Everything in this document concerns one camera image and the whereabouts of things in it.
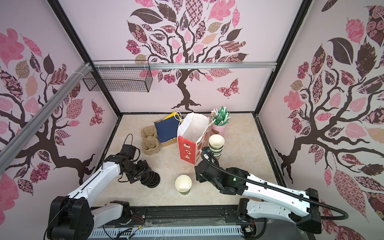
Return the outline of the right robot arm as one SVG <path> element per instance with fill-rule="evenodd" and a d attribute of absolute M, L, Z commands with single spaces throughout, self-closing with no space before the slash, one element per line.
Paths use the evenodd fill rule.
<path fill-rule="evenodd" d="M 272 184 L 238 168 L 223 169 L 203 160 L 195 166 L 196 179 L 209 182 L 223 195 L 239 195 L 240 216 L 293 223 L 302 231 L 322 232 L 323 220 L 346 220 L 347 212 L 321 203 L 315 189 L 292 190 Z"/>

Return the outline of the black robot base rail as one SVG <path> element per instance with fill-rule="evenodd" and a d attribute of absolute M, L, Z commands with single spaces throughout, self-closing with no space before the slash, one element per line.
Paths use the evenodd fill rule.
<path fill-rule="evenodd" d="M 240 216 L 239 203 L 237 205 L 207 206 L 130 206 L 130 210 L 132 212 L 130 219 L 119 218 L 99 228 L 240 226 L 244 235 L 241 240 L 299 240 L 308 233 L 287 221 Z M 207 239 L 232 238 L 239 237 L 210 237 Z"/>

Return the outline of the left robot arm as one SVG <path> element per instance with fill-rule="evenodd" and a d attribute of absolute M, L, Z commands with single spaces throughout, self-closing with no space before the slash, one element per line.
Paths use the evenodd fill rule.
<path fill-rule="evenodd" d="M 119 218 L 130 219 L 128 202 L 113 201 L 92 209 L 99 194 L 119 175 L 126 175 L 133 184 L 142 177 L 151 177 L 147 161 L 129 160 L 122 155 L 108 156 L 102 166 L 82 185 L 67 196 L 56 197 L 50 206 L 49 223 L 43 238 L 49 240 L 86 240 L 91 233 Z"/>

